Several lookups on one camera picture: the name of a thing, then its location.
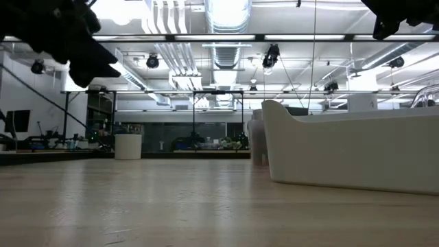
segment wire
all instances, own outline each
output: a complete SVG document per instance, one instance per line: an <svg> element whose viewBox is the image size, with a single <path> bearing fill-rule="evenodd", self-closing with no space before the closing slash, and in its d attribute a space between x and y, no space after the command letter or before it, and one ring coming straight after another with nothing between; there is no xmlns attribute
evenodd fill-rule
<svg viewBox="0 0 439 247"><path fill-rule="evenodd" d="M29 86L29 84L27 84L26 82L24 82L22 79L20 79L14 72L12 72L11 70L9 70L3 63L0 63L0 67L3 68L6 72L8 72L13 78L15 78L15 80L17 80L18 82L20 82L23 86L27 87L29 90L31 90L32 92L34 92L35 94L37 94L38 96L40 96L41 98L45 99L47 102L49 102L50 104L54 105L56 108L62 110L64 113L66 113L68 116L70 116L73 120L75 120L76 122L78 122L81 126L83 126L92 136L96 137L97 142L102 145L102 147L107 151L106 146L104 145L104 143L101 142L101 140L99 139L98 136L96 136L96 134L90 130L85 124L83 124L79 119L77 119L75 116L73 116L72 114L68 113L63 107L57 105L57 103L51 101L49 98L45 97L44 95L42 95L40 92L38 92L37 90L33 89L31 86Z"/></svg>
<svg viewBox="0 0 439 247"><path fill-rule="evenodd" d="M288 77L289 83L291 84L291 87L292 87L293 91L295 92L295 94L296 94L296 96L297 96L297 99L299 100L300 104L301 104L302 107L304 108L305 106L303 105L302 100L301 100L300 97L299 97L299 94L297 93L296 89L294 88L293 82L291 81L291 78L290 78L289 75L288 75L287 68L285 67L285 64L283 63L283 60L282 60L281 55L279 55L279 58L281 59L282 66L283 66L283 69L285 70L285 73L287 74L287 77Z"/></svg>
<svg viewBox="0 0 439 247"><path fill-rule="evenodd" d="M88 7L91 8L96 2L97 0L91 0L91 2L88 4Z"/></svg>
<svg viewBox="0 0 439 247"><path fill-rule="evenodd" d="M308 110L311 106L311 92L313 90L314 81L314 56L316 55L316 30L317 30L317 0L314 0L314 42L313 42L313 59L311 67L311 85L309 85Z"/></svg>

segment white cylinder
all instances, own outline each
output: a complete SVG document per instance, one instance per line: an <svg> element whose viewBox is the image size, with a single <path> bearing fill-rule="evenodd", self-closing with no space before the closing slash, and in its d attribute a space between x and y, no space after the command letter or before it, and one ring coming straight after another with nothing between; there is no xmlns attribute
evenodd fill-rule
<svg viewBox="0 0 439 247"><path fill-rule="evenodd" d="M116 134L115 159L137 160L142 156L141 134Z"/></svg>

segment ceiling light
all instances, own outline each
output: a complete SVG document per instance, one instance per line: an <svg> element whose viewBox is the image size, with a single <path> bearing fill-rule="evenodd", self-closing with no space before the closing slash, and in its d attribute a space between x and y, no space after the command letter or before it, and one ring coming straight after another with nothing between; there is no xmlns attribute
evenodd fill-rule
<svg viewBox="0 0 439 247"><path fill-rule="evenodd" d="M273 74L273 67L271 67L271 68L268 68L268 69L263 69L263 73L265 74L265 75L271 75L271 74Z"/></svg>
<svg viewBox="0 0 439 247"><path fill-rule="evenodd" d="M117 91L118 94L144 94L144 91Z"/></svg>
<svg viewBox="0 0 439 247"><path fill-rule="evenodd" d="M404 34L391 35L384 40L432 40L436 35ZM372 35L355 35L354 40L375 40Z"/></svg>
<svg viewBox="0 0 439 247"><path fill-rule="evenodd" d="M210 35L177 35L176 40L254 40L254 35L247 34L210 34Z"/></svg>
<svg viewBox="0 0 439 247"><path fill-rule="evenodd" d="M166 112L171 112L174 111L172 109L169 110L146 110L147 113L166 113Z"/></svg>
<svg viewBox="0 0 439 247"><path fill-rule="evenodd" d="M193 91L153 91L158 94L193 94Z"/></svg>
<svg viewBox="0 0 439 247"><path fill-rule="evenodd" d="M308 34L308 35L265 35L265 40L342 40L344 35Z"/></svg>
<svg viewBox="0 0 439 247"><path fill-rule="evenodd" d="M143 110L116 110L118 113L141 113Z"/></svg>
<svg viewBox="0 0 439 247"><path fill-rule="evenodd" d="M13 36L6 36L3 39L3 42L19 42L19 41L20 41L19 39L15 38Z"/></svg>
<svg viewBox="0 0 439 247"><path fill-rule="evenodd" d="M137 41L164 41L166 37L163 35L117 35L117 36L107 36L107 35L95 35L93 38L99 42L137 42Z"/></svg>
<svg viewBox="0 0 439 247"><path fill-rule="evenodd" d="M249 48L252 44L203 44L203 48Z"/></svg>
<svg viewBox="0 0 439 247"><path fill-rule="evenodd" d="M278 94L278 93L283 93L283 91L244 91L244 93L252 93L252 94Z"/></svg>

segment black metal frame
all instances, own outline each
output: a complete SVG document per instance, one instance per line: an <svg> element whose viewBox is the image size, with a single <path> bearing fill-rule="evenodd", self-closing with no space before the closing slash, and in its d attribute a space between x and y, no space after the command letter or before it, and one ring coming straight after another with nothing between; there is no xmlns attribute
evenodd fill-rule
<svg viewBox="0 0 439 247"><path fill-rule="evenodd" d="M70 96L70 92L66 92L66 102L65 102L65 106L64 109L66 110L64 112L64 125L62 127L62 144L64 145L66 143L66 138L67 138L67 113L69 112L69 97Z"/></svg>
<svg viewBox="0 0 439 247"><path fill-rule="evenodd" d="M231 36L254 36L254 38L228 38ZM420 38L431 36L432 39ZM106 34L98 35L99 43L406 43L439 42L439 34L393 34L385 40L372 39L372 34ZM7 37L4 43L22 43L23 41Z"/></svg>

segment silver duct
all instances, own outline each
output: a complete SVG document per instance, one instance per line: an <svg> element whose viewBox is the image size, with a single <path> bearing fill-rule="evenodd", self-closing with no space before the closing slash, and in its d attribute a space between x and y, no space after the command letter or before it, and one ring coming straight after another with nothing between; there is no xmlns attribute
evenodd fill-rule
<svg viewBox="0 0 439 247"><path fill-rule="evenodd" d="M209 32L212 34L243 34L247 32L250 20L251 0L204 0L206 20ZM234 69L241 59L241 48L212 48L212 58L218 69ZM236 81L237 73L229 73L224 77L225 71L214 71L216 82L221 78L220 84L232 85Z"/></svg>
<svg viewBox="0 0 439 247"><path fill-rule="evenodd" d="M426 26L421 30L421 33L429 33L431 31L431 26ZM365 59L361 64L358 66L358 69L355 69L357 72L366 71L370 69L375 69L383 64L386 64L404 54L406 54L409 51L412 51L421 45L424 45L425 42L408 42L408 43L395 43L392 44L385 49L382 49L381 51L375 53L371 57ZM352 61L346 61L342 64L342 66L348 66L351 64ZM320 81L316 82L314 86L317 86L317 84L327 78L333 78L336 79L344 74L346 74L348 71L344 67L338 67L329 74L325 75Z"/></svg>

